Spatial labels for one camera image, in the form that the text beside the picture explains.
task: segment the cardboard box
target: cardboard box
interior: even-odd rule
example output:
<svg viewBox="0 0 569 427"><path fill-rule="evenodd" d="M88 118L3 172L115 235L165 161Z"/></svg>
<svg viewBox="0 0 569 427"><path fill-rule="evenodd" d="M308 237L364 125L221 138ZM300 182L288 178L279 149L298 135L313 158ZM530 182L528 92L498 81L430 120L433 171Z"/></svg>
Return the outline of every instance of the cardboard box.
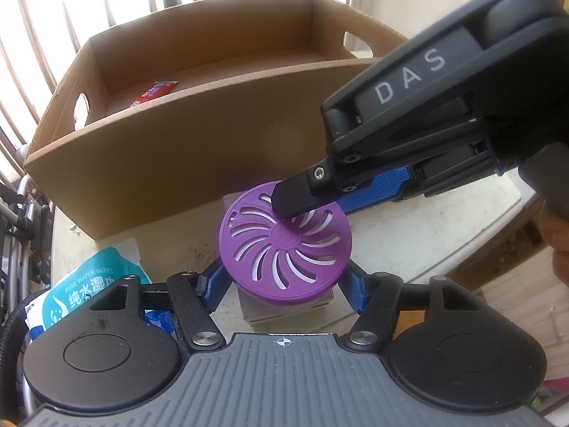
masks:
<svg viewBox="0 0 569 427"><path fill-rule="evenodd" d="M336 0L205 0L110 28L59 83L25 168L95 239L286 178L325 157L321 103L377 61L348 52L346 32L377 57L404 40Z"/></svg>

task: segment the metal pin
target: metal pin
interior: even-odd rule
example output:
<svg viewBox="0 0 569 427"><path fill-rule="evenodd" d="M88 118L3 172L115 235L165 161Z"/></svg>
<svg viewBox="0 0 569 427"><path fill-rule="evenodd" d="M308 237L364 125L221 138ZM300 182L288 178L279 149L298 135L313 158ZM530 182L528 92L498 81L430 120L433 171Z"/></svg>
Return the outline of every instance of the metal pin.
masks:
<svg viewBox="0 0 569 427"><path fill-rule="evenodd" d="M220 335L217 332L212 331L202 331L194 334L192 336L192 342L200 347L210 347L215 345L221 340Z"/></svg>
<svg viewBox="0 0 569 427"><path fill-rule="evenodd" d="M377 335L371 331L356 331L350 334L350 341L356 345L371 345L377 342Z"/></svg>

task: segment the blue gripper pad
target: blue gripper pad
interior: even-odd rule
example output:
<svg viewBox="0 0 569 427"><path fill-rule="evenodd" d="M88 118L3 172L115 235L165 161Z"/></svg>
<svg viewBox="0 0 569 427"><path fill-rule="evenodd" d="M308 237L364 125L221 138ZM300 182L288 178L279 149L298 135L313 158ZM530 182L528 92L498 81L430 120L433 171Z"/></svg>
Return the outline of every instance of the blue gripper pad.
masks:
<svg viewBox="0 0 569 427"><path fill-rule="evenodd" d="M394 199L402 186L411 179L408 167L396 168L377 175L368 188L344 196L338 205L346 215Z"/></svg>

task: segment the screw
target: screw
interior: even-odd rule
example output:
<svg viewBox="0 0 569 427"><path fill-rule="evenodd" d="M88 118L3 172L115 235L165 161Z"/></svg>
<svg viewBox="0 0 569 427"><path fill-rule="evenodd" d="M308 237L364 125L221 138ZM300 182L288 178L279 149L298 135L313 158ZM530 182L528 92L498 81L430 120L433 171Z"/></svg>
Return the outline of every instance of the screw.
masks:
<svg viewBox="0 0 569 427"><path fill-rule="evenodd" d="M324 178L324 169L322 167L318 167L314 171L314 178L316 178L317 180L322 180L322 178Z"/></svg>
<svg viewBox="0 0 569 427"><path fill-rule="evenodd" d="M210 347L215 345L221 340L220 335L217 332L212 331L202 331L193 335L192 342L200 347Z"/></svg>
<svg viewBox="0 0 569 427"><path fill-rule="evenodd" d="M357 189L357 185L356 185L355 183L354 183L354 184L349 184L349 185L347 185L347 186L344 186L344 187L342 188L342 191L344 191L344 192L352 192L352 191L354 191L354 189Z"/></svg>
<svg viewBox="0 0 569 427"><path fill-rule="evenodd" d="M350 341L356 345L371 345L377 342L377 335L370 331L356 331L350 334Z"/></svg>
<svg viewBox="0 0 569 427"><path fill-rule="evenodd" d="M360 159L361 159L361 154L359 154L358 152L354 152L349 156L343 157L342 162L345 164L353 164L354 162L357 162Z"/></svg>

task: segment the cardboard box handle hole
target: cardboard box handle hole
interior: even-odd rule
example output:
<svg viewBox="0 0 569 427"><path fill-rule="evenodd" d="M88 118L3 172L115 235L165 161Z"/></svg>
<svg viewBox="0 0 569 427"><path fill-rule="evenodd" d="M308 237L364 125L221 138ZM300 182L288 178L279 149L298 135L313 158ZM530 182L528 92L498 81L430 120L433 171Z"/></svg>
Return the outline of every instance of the cardboard box handle hole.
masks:
<svg viewBox="0 0 569 427"><path fill-rule="evenodd" d="M360 37L352 34L351 32L344 32L344 49L353 54L352 51L357 51L358 58L373 58L374 53L372 48Z"/></svg>
<svg viewBox="0 0 569 427"><path fill-rule="evenodd" d="M83 128L89 116L89 100L84 93L79 93L79 97L75 102L73 117L75 117L75 130Z"/></svg>

